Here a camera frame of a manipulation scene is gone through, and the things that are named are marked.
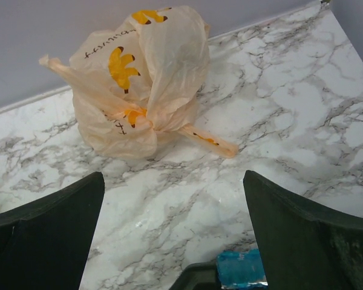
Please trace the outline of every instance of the white marble surface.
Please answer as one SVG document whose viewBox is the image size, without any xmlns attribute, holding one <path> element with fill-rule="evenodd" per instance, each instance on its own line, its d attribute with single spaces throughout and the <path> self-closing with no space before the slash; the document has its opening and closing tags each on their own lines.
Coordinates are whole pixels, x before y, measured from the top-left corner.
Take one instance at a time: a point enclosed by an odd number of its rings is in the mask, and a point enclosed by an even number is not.
<svg viewBox="0 0 363 290">
<path fill-rule="evenodd" d="M 188 264 L 247 249 L 247 169 L 363 217 L 363 63 L 332 13 L 317 4 L 210 49 L 197 124 L 238 143 L 234 159 L 186 140 L 148 160 L 97 156 L 71 92 L 0 115 L 0 212 L 104 174 L 82 290 L 167 289 Z"/>
</svg>

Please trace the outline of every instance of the black plastic part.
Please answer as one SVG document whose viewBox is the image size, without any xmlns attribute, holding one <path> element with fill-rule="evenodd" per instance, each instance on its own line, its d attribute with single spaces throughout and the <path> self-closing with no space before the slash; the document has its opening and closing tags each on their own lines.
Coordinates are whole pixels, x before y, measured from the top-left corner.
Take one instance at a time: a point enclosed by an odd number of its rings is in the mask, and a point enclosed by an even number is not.
<svg viewBox="0 0 363 290">
<path fill-rule="evenodd" d="M 270 290 L 363 290 L 363 219 L 247 171 L 247 206 Z"/>
<path fill-rule="evenodd" d="M 220 290 L 215 263 L 189 265 L 169 290 Z"/>
<path fill-rule="evenodd" d="M 105 184 L 101 173 L 0 214 L 0 290 L 79 288 Z"/>
</svg>

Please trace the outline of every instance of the blue object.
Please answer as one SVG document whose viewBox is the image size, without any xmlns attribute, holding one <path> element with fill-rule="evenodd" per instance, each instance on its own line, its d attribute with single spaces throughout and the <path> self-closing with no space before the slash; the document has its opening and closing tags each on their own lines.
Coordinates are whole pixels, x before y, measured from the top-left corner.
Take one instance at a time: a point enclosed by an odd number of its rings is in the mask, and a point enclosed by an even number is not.
<svg viewBox="0 0 363 290">
<path fill-rule="evenodd" d="M 267 288 L 260 251 L 225 251 L 217 257 L 219 280 L 224 289 Z"/>
</svg>

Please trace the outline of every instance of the wall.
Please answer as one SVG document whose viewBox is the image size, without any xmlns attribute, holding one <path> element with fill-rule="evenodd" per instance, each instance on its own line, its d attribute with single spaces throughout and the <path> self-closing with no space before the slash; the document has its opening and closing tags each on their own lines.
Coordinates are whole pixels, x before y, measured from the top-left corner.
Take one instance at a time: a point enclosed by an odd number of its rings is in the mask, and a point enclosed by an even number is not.
<svg viewBox="0 0 363 290">
<path fill-rule="evenodd" d="M 310 0 L 7 0 L 0 1 L 0 108 L 64 86 L 38 64 L 67 62 L 94 30 L 115 29 L 144 8 L 190 5 L 218 35 L 294 10 Z"/>
<path fill-rule="evenodd" d="M 332 0 L 332 12 L 363 60 L 363 0 Z"/>
</svg>

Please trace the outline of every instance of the tied plastic bag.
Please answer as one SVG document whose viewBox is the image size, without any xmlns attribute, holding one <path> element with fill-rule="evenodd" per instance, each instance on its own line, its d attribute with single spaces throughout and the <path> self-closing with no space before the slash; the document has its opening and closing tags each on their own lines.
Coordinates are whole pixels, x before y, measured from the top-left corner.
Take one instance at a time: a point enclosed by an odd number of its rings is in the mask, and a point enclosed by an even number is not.
<svg viewBox="0 0 363 290">
<path fill-rule="evenodd" d="M 232 158 L 238 147 L 193 127 L 209 63 L 208 25 L 190 7 L 141 10 L 92 33 L 70 66 L 39 63 L 73 89 L 79 132 L 97 153 L 143 158 L 184 135 Z"/>
</svg>

